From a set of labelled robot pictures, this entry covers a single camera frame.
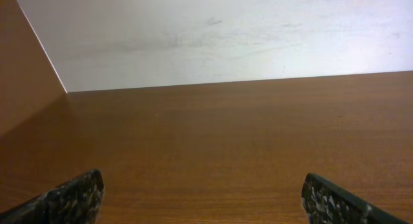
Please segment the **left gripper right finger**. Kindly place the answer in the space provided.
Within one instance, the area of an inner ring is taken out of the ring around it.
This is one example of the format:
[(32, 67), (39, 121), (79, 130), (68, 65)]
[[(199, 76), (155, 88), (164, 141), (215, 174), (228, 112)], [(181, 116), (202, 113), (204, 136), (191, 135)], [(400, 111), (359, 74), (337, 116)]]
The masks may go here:
[(306, 175), (301, 200), (311, 224), (407, 224), (314, 173)]

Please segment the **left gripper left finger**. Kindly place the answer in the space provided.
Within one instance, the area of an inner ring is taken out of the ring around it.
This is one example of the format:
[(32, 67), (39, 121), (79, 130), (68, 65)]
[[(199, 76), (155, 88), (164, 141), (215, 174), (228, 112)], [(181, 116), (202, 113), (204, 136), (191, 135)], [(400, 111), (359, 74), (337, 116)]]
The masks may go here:
[(98, 169), (1, 213), (1, 223), (95, 223), (105, 186)]

